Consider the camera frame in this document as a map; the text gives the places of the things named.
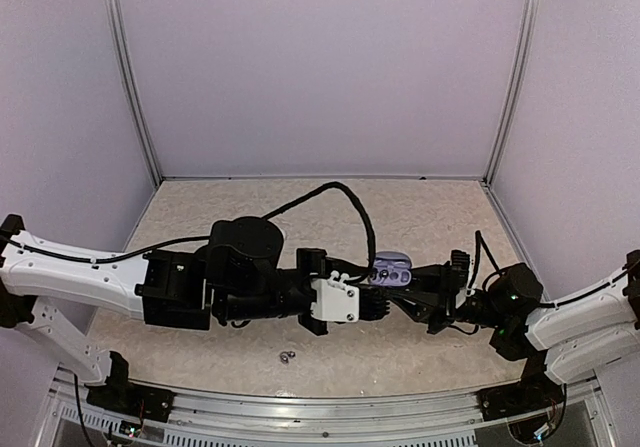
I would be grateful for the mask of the purple earbud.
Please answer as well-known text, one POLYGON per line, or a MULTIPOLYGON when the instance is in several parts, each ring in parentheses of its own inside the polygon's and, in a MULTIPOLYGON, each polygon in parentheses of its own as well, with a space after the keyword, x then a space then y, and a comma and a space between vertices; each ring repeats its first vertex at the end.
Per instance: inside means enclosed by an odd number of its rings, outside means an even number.
POLYGON ((296 357, 295 351, 283 351, 279 354, 279 359, 283 364, 288 364, 295 357, 296 357))
POLYGON ((397 278, 397 272, 389 268, 374 268, 369 282, 371 285, 394 285, 397 278))

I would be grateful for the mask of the blue-grey earbud charging case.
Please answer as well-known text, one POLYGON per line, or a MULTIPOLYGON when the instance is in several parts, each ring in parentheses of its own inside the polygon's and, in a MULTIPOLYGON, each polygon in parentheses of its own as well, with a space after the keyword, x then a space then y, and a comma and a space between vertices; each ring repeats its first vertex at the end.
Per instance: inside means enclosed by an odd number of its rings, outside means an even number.
POLYGON ((404 287, 412 279, 412 261, 404 253, 379 251, 369 276, 369 284, 382 287, 404 287))

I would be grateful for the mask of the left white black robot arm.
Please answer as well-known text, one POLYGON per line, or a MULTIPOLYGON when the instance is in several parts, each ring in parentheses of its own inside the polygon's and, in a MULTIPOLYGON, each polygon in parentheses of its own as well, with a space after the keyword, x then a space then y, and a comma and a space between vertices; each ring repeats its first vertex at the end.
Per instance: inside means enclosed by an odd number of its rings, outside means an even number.
POLYGON ((11 214, 1 225, 1 324, 127 412, 140 391, 127 379, 126 361, 93 345, 57 300, 174 329, 299 316, 321 333, 330 322, 358 320, 359 284, 372 270, 321 249, 302 250, 294 268, 282 269, 284 234, 265 217, 218 221, 193 252, 176 246, 171 240, 128 253, 77 248, 34 236, 11 214))

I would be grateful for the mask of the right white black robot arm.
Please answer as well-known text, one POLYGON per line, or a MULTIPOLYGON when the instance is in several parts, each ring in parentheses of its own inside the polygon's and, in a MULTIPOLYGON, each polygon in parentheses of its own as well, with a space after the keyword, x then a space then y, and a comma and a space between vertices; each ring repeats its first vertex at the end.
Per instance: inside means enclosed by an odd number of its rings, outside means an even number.
POLYGON ((460 323, 491 330, 490 344, 508 361, 539 360, 513 386, 511 400, 535 409, 551 391, 583 373, 639 351, 639 253, 595 284, 555 301, 524 263, 498 268, 484 280, 469 255, 453 251, 440 265, 414 268, 409 283, 386 298, 437 334, 460 323))

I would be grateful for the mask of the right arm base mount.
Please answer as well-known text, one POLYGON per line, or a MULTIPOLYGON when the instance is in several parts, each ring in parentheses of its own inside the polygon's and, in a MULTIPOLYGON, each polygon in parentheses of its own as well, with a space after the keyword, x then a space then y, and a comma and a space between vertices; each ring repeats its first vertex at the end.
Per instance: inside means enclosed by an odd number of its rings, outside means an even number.
POLYGON ((545 352, 530 357, 516 382, 477 392, 484 421, 517 416, 564 401, 564 388, 547 377, 544 359, 545 352))

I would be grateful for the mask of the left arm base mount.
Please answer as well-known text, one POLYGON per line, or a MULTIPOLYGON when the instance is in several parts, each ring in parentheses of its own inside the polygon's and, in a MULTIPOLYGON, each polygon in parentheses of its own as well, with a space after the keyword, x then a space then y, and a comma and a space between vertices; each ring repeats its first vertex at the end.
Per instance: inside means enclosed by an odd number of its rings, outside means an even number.
POLYGON ((129 363, 120 353, 110 351, 109 359, 111 366, 106 380, 102 385, 88 387, 87 402, 139 420, 166 423, 176 393, 132 382, 129 379, 129 363))

